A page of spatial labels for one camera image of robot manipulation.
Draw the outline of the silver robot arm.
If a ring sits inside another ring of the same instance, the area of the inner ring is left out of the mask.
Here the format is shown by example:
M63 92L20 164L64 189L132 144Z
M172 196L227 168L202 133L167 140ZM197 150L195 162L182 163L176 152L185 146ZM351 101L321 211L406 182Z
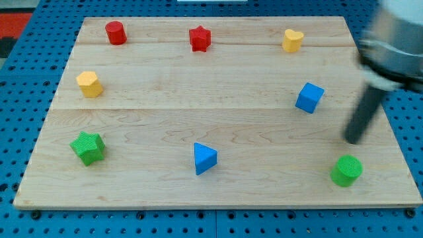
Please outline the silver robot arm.
M382 0L360 39L367 83L422 92L422 0Z

